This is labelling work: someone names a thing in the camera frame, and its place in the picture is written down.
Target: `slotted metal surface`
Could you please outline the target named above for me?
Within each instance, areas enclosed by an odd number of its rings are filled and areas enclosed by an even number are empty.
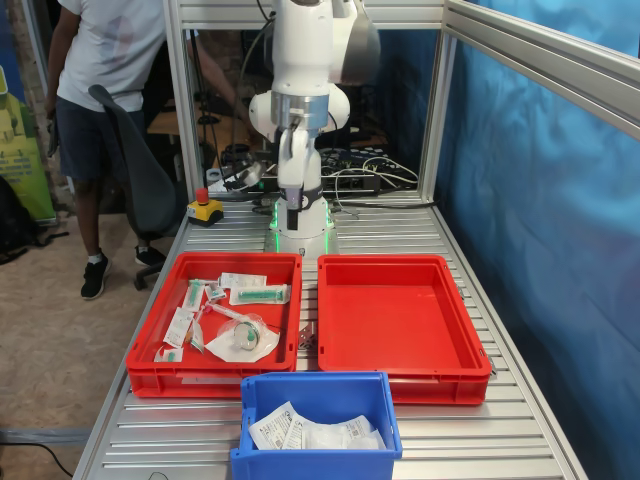
[[[418,197],[396,194],[377,201],[417,202]],[[182,251],[261,251],[268,222],[252,213],[251,205],[228,204],[222,223],[211,229],[188,227],[171,256]],[[495,367],[481,406],[396,407],[404,457],[396,463],[394,479],[583,478],[553,415],[532,394],[528,371],[515,363],[499,319],[488,314],[434,210],[360,209],[359,218],[339,213],[336,225],[342,253],[445,257]],[[314,262],[305,262],[301,329],[310,332],[317,319],[316,282]],[[298,370],[316,366],[316,352],[301,350]],[[169,480],[231,479],[228,458],[240,434],[239,402],[140,399],[130,393],[123,369],[119,375],[74,478],[147,480],[162,472]]]

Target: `plastic wrapper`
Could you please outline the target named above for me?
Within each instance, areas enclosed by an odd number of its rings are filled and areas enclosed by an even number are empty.
[[[291,299],[289,285],[268,287],[234,287],[229,295],[230,305],[268,304],[283,305]]]
[[[269,355],[279,341],[280,335],[262,317],[250,313],[225,322],[205,348],[225,362],[254,363]]]

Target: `red button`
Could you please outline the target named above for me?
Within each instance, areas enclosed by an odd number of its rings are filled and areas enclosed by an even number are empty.
[[[207,205],[209,203],[209,190],[206,188],[196,190],[196,201],[200,205]]]

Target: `sterile packaging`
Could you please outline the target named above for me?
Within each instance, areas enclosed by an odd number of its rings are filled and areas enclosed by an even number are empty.
[[[212,285],[206,285],[204,287],[204,293],[207,295],[209,302],[217,302],[223,298],[227,298],[227,294],[220,287],[213,287]]]
[[[202,303],[202,296],[204,295],[204,289],[206,284],[201,280],[189,280],[189,288],[184,296],[182,302],[182,308],[190,312],[196,313],[200,310],[200,304]]]
[[[249,434],[259,450],[386,450],[365,416],[323,425],[299,415],[291,402],[250,425]]]
[[[191,340],[190,344],[193,348],[200,353],[204,353],[204,335],[202,334],[202,327],[199,322],[193,322],[191,324]]]
[[[230,305],[268,304],[283,305],[291,299],[289,285],[265,287],[233,287],[229,295]]]
[[[240,273],[223,273],[218,281],[220,288],[264,287],[266,284],[267,277],[264,275],[245,275]]]
[[[337,425],[323,425],[296,415],[285,443],[290,449],[344,449],[348,448],[353,440],[364,438],[371,432],[373,432],[373,426],[364,415]],[[337,435],[341,438],[339,442],[334,441],[338,438]]]
[[[182,362],[182,353],[184,350],[182,348],[165,348],[164,351],[162,348],[158,350],[154,362],[171,362],[171,363],[179,363]]]
[[[279,406],[249,427],[251,438],[259,450],[280,450],[296,411],[291,402]]]
[[[174,348],[182,348],[184,339],[187,336],[191,322],[193,322],[193,313],[184,309],[176,308],[167,333],[164,336],[164,343],[168,343]]]
[[[205,348],[225,362],[255,363],[269,355],[278,345],[280,334],[272,332],[262,317],[242,315],[221,305],[211,305],[232,318],[218,330],[218,335]]]

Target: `empty red crate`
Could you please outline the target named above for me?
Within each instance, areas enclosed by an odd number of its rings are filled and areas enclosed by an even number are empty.
[[[443,258],[318,260],[318,365],[389,374],[396,403],[480,404],[491,364]]]
[[[267,285],[291,285],[291,300],[285,305],[230,307],[240,313],[258,314],[271,330],[280,330],[275,350],[256,363],[227,363],[206,349],[201,354],[186,346],[182,362],[154,362],[173,314],[182,306],[189,280],[215,280],[223,272],[266,275]],[[184,253],[178,256],[127,356],[133,393],[140,397],[240,398],[242,378],[294,371],[301,292],[302,258],[299,255]],[[228,306],[226,299],[219,303]],[[200,325],[205,344],[216,337],[220,326],[228,320],[218,312],[202,316]]]

